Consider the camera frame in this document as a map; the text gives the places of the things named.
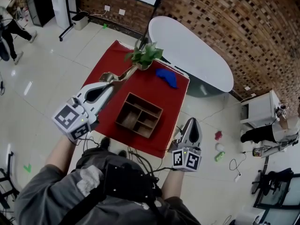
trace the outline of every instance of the shoe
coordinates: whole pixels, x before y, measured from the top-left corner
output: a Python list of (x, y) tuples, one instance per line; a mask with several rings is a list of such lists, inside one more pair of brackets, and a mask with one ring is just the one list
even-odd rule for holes
[(31, 35), (31, 39), (29, 40), (30, 43), (33, 43), (34, 39), (37, 37), (37, 34), (38, 34), (37, 31), (34, 30), (34, 32)]
[(111, 144), (111, 139), (109, 137), (104, 137), (100, 142), (100, 147), (105, 150), (108, 150), (110, 144)]
[(119, 155), (120, 157), (127, 158), (127, 152), (126, 152), (125, 150), (120, 151), (120, 152), (118, 153), (118, 155)]
[(19, 60), (21, 59), (23, 54), (24, 54), (23, 51), (21, 51), (20, 53), (17, 54), (17, 57), (14, 59), (15, 65), (17, 65), (19, 63)]

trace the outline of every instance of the red object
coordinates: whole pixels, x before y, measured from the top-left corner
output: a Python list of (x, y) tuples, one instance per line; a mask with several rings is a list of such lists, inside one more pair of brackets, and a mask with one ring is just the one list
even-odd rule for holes
[(217, 140), (217, 141), (219, 141), (219, 139), (222, 137), (222, 132), (221, 131), (217, 131), (216, 133), (215, 133), (215, 139)]
[[(124, 62), (125, 55), (131, 51), (115, 41), (97, 63), (84, 85), (99, 82), (99, 77), (105, 72), (121, 75), (131, 66), (130, 60)], [(100, 124), (96, 131), (130, 147), (163, 158), (180, 113), (189, 79), (175, 72), (178, 89), (171, 88), (155, 75), (157, 68), (173, 71), (157, 61), (153, 61), (146, 71), (135, 71), (108, 105), (100, 111)], [(115, 123), (129, 92), (163, 109), (150, 138), (140, 136)]]

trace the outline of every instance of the chair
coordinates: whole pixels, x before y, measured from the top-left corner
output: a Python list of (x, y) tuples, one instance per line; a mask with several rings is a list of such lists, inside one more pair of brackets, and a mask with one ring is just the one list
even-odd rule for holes
[(252, 184), (258, 183), (256, 190), (252, 194), (255, 194), (260, 188), (265, 196), (268, 195), (270, 190), (273, 191), (273, 194), (277, 189), (280, 191), (281, 183), (290, 181), (294, 174), (291, 168), (287, 168), (281, 172), (271, 171), (266, 175), (262, 174), (261, 170), (258, 170), (258, 172), (260, 173), (260, 180), (252, 182)]
[(14, 195), (15, 198), (17, 198), (17, 196), (19, 195), (19, 191), (14, 187), (14, 185), (13, 185), (11, 179), (10, 179), (10, 161), (11, 161), (11, 157), (13, 155), (14, 155), (13, 152), (11, 152), (8, 155), (7, 172), (5, 172), (3, 168), (0, 168), (0, 172), (4, 175), (3, 178), (0, 178), (0, 182), (8, 181), (9, 184), (11, 185), (11, 187), (12, 187), (11, 190), (9, 190), (9, 191), (7, 191), (5, 193), (1, 193), (1, 191), (0, 191), (0, 203), (2, 204), (2, 206), (3, 206), (4, 209), (10, 209), (9, 204), (6, 201), (6, 198), (9, 195)]

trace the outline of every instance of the potted plant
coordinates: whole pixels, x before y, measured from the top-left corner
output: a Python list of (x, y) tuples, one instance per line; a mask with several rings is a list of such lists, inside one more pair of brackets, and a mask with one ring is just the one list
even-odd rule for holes
[(135, 42), (135, 49), (133, 52), (127, 53), (124, 61), (131, 57), (132, 63), (140, 70), (146, 70), (150, 67), (153, 60), (161, 59), (163, 56), (163, 49), (156, 48), (156, 43), (148, 43), (144, 51), (137, 47), (139, 40)]

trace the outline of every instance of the stand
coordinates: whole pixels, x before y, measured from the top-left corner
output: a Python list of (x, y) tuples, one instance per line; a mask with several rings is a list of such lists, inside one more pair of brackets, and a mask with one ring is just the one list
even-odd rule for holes
[[(136, 33), (136, 34), (138, 34), (138, 35), (141, 35), (141, 36), (142, 36), (142, 38), (141, 38), (141, 44), (140, 44), (140, 49), (141, 49), (142, 46), (143, 46), (144, 43), (145, 43), (144, 40), (145, 40), (145, 37), (146, 37), (147, 32), (148, 32), (148, 26), (149, 26), (149, 23), (150, 23), (151, 19), (153, 18), (154, 14), (155, 14), (155, 12), (156, 12), (156, 10), (157, 10), (157, 8), (158, 8), (158, 6), (160, 5), (161, 0), (156, 0), (155, 3), (154, 3), (154, 5), (149, 4), (149, 3), (147, 3), (147, 2), (144, 2), (144, 1), (141, 1), (141, 0), (137, 0), (137, 1), (142, 2), (142, 3), (145, 3), (145, 4), (150, 5), (150, 6), (153, 6), (153, 12), (152, 12), (152, 14), (151, 14), (151, 16), (150, 16), (150, 18), (149, 18), (148, 25), (147, 25), (147, 29), (146, 29), (146, 31), (145, 31), (143, 34), (140, 33), (140, 32), (137, 32), (137, 31), (135, 31), (135, 30), (132, 30), (132, 29), (130, 29), (130, 28), (127, 28), (127, 27), (125, 27), (125, 26), (122, 26), (121, 24), (118, 24), (118, 23), (115, 23), (115, 22), (111, 22), (111, 21), (109, 21), (109, 20), (107, 20), (107, 19), (99, 18), (99, 17), (96, 17), (96, 16), (90, 16), (90, 15), (89, 15), (88, 17), (89, 17), (89, 18), (99, 19), (99, 20), (102, 20), (102, 21), (104, 21), (104, 22), (106, 22), (106, 23), (114, 24), (114, 25), (116, 25), (116, 26), (118, 26), (118, 27), (122, 27), (122, 28), (127, 29), (127, 30), (130, 30), (130, 31), (132, 31), (132, 32), (134, 32), (134, 33)], [(75, 12), (75, 11), (70, 11), (68, 0), (66, 0), (66, 6), (67, 6), (67, 15), (68, 15), (68, 20), (69, 20), (69, 27), (68, 27), (66, 30), (64, 30), (64, 32), (59, 36), (59, 39), (60, 39), (61, 42), (63, 41), (63, 36), (64, 36), (64, 35), (65, 35), (65, 34), (73, 27), (73, 24), (72, 24), (72, 22), (71, 22), (70, 13), (72, 13), (72, 14), (78, 14), (77, 11), (76, 11), (76, 12)]]
[(3, 208), (4, 209), (10, 209), (10, 206), (9, 204), (7, 203), (7, 201), (5, 200), (6, 197), (8, 197), (9, 195), (14, 195), (15, 198), (19, 195), (19, 191), (14, 187), (11, 179), (10, 179), (10, 160), (11, 160), (11, 157), (13, 156), (13, 152), (11, 152), (9, 155), (8, 155), (8, 163), (7, 163), (7, 172), (5, 173), (4, 172), (4, 169), (3, 168), (0, 168), (0, 172), (2, 172), (2, 174), (4, 175), (3, 178), (0, 178), (0, 182), (3, 182), (3, 181), (8, 181), (9, 184), (11, 185), (12, 189), (5, 192), (5, 193), (1, 193), (0, 192), (0, 203), (2, 204)]

